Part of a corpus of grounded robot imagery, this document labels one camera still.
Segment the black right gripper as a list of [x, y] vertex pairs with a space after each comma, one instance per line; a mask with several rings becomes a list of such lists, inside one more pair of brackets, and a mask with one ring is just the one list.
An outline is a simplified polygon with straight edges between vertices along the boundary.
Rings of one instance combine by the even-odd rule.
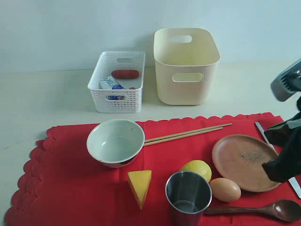
[[[286, 80], [289, 98], [301, 91], [301, 80]], [[298, 113], [264, 131], [267, 140], [282, 148], [279, 156], [262, 167], [271, 181], [283, 183], [301, 173], [301, 97], [296, 102]]]

